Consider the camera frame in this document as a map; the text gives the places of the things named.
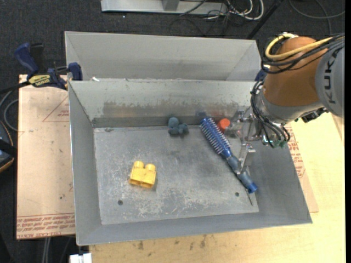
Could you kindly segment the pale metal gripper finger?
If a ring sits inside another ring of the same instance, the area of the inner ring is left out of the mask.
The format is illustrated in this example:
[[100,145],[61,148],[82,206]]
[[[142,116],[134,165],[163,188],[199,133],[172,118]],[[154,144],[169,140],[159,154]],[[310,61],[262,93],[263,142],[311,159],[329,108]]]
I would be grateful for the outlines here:
[[250,172],[250,166],[252,165],[255,154],[256,154],[256,149],[251,144],[247,144],[246,157],[245,157],[245,170],[247,173]]
[[244,170],[246,155],[247,155],[247,146],[246,144],[242,144],[240,147],[240,153],[238,156],[238,166],[236,170],[237,175],[240,175]]

